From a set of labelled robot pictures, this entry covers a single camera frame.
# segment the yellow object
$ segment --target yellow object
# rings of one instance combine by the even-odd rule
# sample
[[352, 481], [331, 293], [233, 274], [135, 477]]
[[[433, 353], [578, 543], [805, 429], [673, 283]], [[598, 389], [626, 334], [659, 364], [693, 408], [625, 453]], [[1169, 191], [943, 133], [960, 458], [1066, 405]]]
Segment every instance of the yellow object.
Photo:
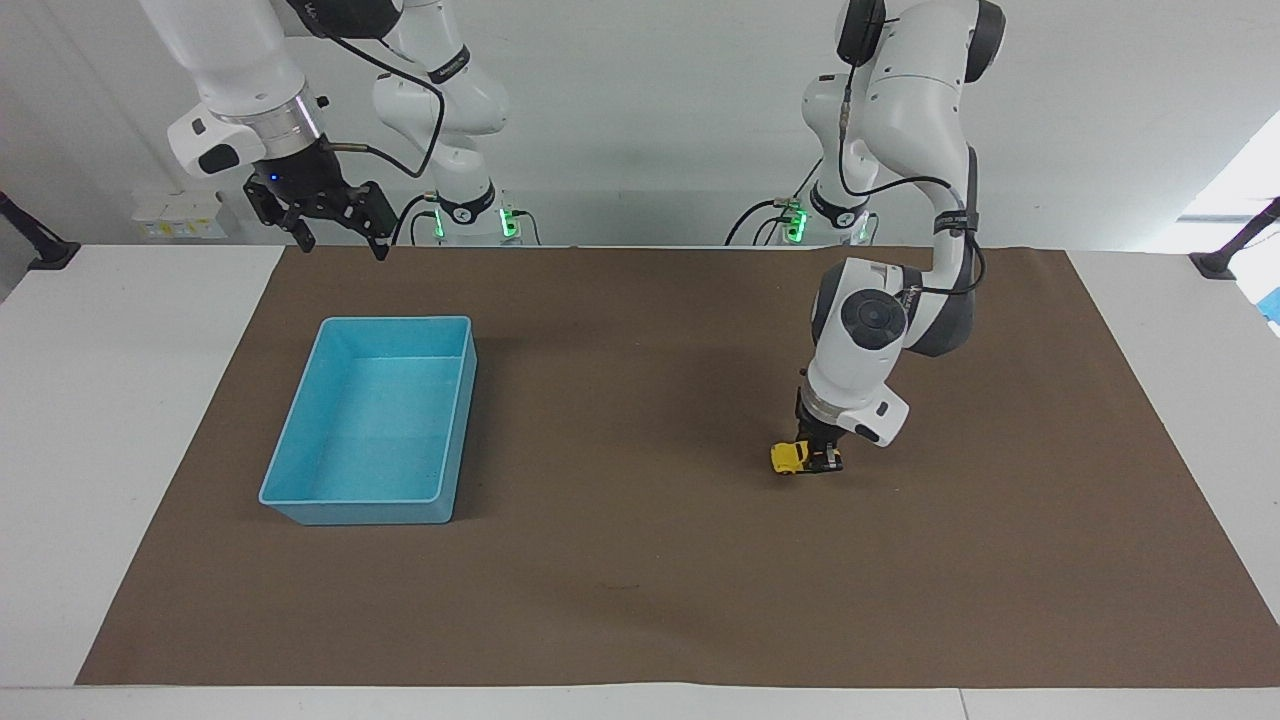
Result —
[[769, 451], [773, 471], [780, 475], [796, 475], [805, 471], [809, 462], [809, 441], [780, 442]]

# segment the electrical outlet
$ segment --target electrical outlet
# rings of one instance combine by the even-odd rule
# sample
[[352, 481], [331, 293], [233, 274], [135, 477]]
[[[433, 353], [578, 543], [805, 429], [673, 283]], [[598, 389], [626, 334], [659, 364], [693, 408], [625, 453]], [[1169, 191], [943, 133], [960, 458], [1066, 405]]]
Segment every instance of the electrical outlet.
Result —
[[225, 240], [239, 227], [230, 209], [210, 191], [140, 196], [133, 222], [148, 240]]

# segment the black joint cap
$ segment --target black joint cap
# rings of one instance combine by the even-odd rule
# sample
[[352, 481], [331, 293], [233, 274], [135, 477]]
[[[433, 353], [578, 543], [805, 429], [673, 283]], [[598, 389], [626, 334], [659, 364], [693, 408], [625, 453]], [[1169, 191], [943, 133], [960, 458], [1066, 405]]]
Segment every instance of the black joint cap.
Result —
[[840, 309], [845, 331], [858, 347], [884, 350], [906, 333], [906, 309], [881, 290], [855, 292]]
[[239, 154], [236, 152], [234, 147], [223, 142], [205, 151], [200, 156], [198, 164], [205, 174], [211, 176], [239, 165]]

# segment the green indicator light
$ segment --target green indicator light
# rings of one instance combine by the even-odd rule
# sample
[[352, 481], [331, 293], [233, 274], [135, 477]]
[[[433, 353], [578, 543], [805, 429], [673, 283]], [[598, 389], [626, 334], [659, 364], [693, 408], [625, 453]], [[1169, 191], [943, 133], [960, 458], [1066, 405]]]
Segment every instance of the green indicator light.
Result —
[[516, 237], [520, 234], [520, 223], [512, 219], [511, 213], [506, 208], [498, 210], [498, 214], [502, 215], [502, 233], [504, 236]]
[[800, 245], [804, 242], [804, 228], [809, 224], [809, 213], [804, 210], [796, 210], [794, 218], [791, 218], [791, 225], [787, 227], [787, 242], [791, 245]]

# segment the black cable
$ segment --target black cable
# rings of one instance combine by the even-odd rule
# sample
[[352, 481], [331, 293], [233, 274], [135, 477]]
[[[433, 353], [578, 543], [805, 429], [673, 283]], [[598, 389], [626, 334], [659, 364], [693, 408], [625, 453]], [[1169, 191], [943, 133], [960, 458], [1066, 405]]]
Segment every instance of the black cable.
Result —
[[[809, 170], [809, 174], [805, 176], [805, 178], [803, 181], [800, 181], [800, 187], [797, 187], [796, 191], [791, 193], [791, 200], [800, 200], [800, 193], [804, 192], [804, 186], [809, 184], [809, 181], [813, 179], [813, 176], [818, 174], [818, 168], [820, 168], [820, 167], [822, 167], [822, 158], [818, 158], [818, 161], [813, 164], [813, 169]], [[773, 229], [769, 231], [769, 238], [767, 241], [764, 241], [765, 246], [769, 246], [769, 245], [773, 243], [773, 234], [778, 232], [778, 227], [781, 225], [782, 220], [786, 219], [786, 217], [787, 217], [787, 211], [785, 209], [781, 213], [778, 213], [778, 218], [777, 218], [778, 219], [778, 224], [773, 225]]]
[[755, 247], [756, 245], [760, 243], [760, 233], [764, 232], [764, 228], [769, 227], [771, 224], [773, 225], [773, 231], [769, 232], [769, 238], [764, 242], [764, 245], [768, 246], [769, 242], [773, 242], [773, 233], [777, 232], [778, 228], [785, 222], [786, 222], [786, 218], [768, 218], [767, 220], [764, 220], [763, 223], [760, 223], [760, 227], [756, 228], [756, 231], [755, 231], [755, 237], [751, 238], [751, 247]]
[[920, 292], [927, 293], [927, 295], [961, 296], [961, 295], [969, 295], [970, 292], [978, 290], [978, 286], [982, 284], [982, 281], [987, 279], [987, 258], [982, 254], [982, 246], [978, 245], [978, 240], [973, 236], [972, 232], [965, 233], [965, 236], [964, 236], [964, 243], [965, 243], [965, 247], [968, 247], [969, 250], [973, 251], [974, 260], [978, 264], [978, 278], [974, 279], [973, 283], [970, 283], [968, 287], [961, 287], [961, 288], [957, 288], [957, 290], [942, 290], [942, 288], [937, 288], [937, 287], [922, 287], [922, 288], [919, 288]]
[[419, 202], [430, 202], [430, 201], [431, 201], [431, 199], [428, 197], [426, 195], [419, 195], [419, 196], [413, 197], [413, 200], [410, 200], [408, 204], [404, 205], [404, 209], [401, 210], [399, 218], [396, 220], [396, 229], [392, 231], [392, 245], [393, 246], [399, 241], [401, 229], [404, 227], [404, 220], [408, 219], [408, 214], [411, 211], [413, 211], [413, 208], [416, 208]]
[[410, 245], [412, 245], [413, 247], [417, 247], [417, 220], [420, 218], [434, 218], [434, 217], [435, 217], [435, 210], [424, 210], [424, 211], [419, 213], [417, 215], [413, 215], [413, 219], [408, 222], [408, 243]]
[[543, 245], [543, 233], [538, 232], [538, 218], [534, 217], [529, 210], [516, 210], [511, 214], [513, 218], [529, 218], [529, 222], [534, 224], [534, 242], [539, 246]]
[[772, 208], [772, 206], [773, 206], [772, 200], [762, 200], [755, 205], [748, 208], [746, 213], [742, 213], [742, 217], [739, 218], [736, 223], [733, 223], [733, 229], [728, 231], [728, 237], [724, 238], [724, 247], [733, 245], [733, 236], [737, 234], [737, 231], [742, 227], [744, 223], [746, 223], [748, 218], [750, 218], [751, 215], [759, 213], [765, 208]]
[[421, 172], [411, 170], [408, 165], [406, 165], [404, 163], [401, 163], [396, 158], [392, 158], [389, 154], [387, 154], [387, 152], [384, 152], [384, 151], [374, 147], [372, 145], [365, 145], [364, 142], [360, 142], [360, 143], [356, 143], [356, 142], [330, 142], [329, 143], [329, 150], [333, 150], [334, 152], [364, 152], [366, 155], [372, 155], [375, 158], [385, 160], [387, 163], [392, 164], [397, 170], [404, 173], [406, 176], [408, 176], [411, 178], [420, 178], [420, 177], [422, 177]]
[[407, 79], [407, 81], [412, 82], [413, 85], [421, 87], [422, 90], [426, 90], [431, 95], [435, 95], [435, 99], [440, 101], [440, 111], [435, 115], [435, 129], [431, 131], [431, 142], [428, 143], [426, 152], [422, 155], [422, 164], [417, 168], [417, 170], [408, 172], [407, 167], [404, 167], [398, 160], [393, 160], [390, 158], [390, 155], [387, 155], [385, 152], [383, 152], [380, 150], [376, 151], [376, 152], [374, 152], [375, 149], [369, 147], [367, 145], [365, 146], [365, 147], [367, 147], [367, 150], [361, 150], [361, 152], [370, 152], [371, 155], [376, 155], [376, 156], [379, 156], [379, 158], [381, 158], [384, 160], [393, 161], [398, 168], [402, 168], [402, 170], [408, 177], [411, 177], [411, 178], [420, 178], [420, 177], [422, 177], [422, 174], [426, 173], [428, 164], [430, 164], [430, 161], [431, 161], [431, 155], [435, 154], [435, 145], [440, 140], [440, 131], [444, 128], [444, 94], [440, 92], [440, 88], [438, 88], [434, 85], [426, 82], [425, 79], [422, 79], [420, 77], [415, 77], [415, 76], [412, 76], [412, 74], [410, 74], [410, 73], [407, 73], [407, 72], [404, 72], [404, 70], [402, 70], [399, 68], [396, 68], [394, 65], [389, 65], [389, 64], [379, 60], [378, 58], [374, 58], [369, 53], [365, 53], [364, 50], [361, 50], [361, 49], [356, 47], [355, 45], [347, 42], [346, 40], [343, 40], [340, 37], [333, 37], [333, 36], [330, 36], [329, 40], [334, 41], [339, 47], [342, 47], [347, 53], [351, 53], [352, 55], [360, 58], [361, 60], [365, 60], [366, 63], [369, 63], [369, 64], [371, 64], [374, 67], [381, 68], [381, 69], [392, 73], [393, 76], [397, 76], [397, 77], [401, 77], [403, 79]]
[[836, 156], [836, 164], [838, 165], [840, 170], [837, 174], [840, 174], [840, 184], [845, 188], [845, 193], [847, 193], [851, 197], [870, 197], [873, 195], [884, 192], [886, 190], [893, 190], [895, 187], [909, 184], [913, 182], [928, 182], [951, 190], [951, 183], [948, 183], [942, 178], [934, 178], [931, 176], [915, 176], [910, 178], [902, 178], [887, 184], [882, 184], [879, 187], [873, 187], [872, 190], [868, 190], [865, 192], [859, 192], [849, 187], [849, 179], [845, 178], [845, 142], [849, 140], [849, 115], [846, 113], [849, 109], [849, 102], [852, 99], [852, 96], [854, 96], [854, 73], [849, 73], [849, 79], [845, 81], [845, 101], [841, 108], [841, 118], [840, 118], [840, 150]]

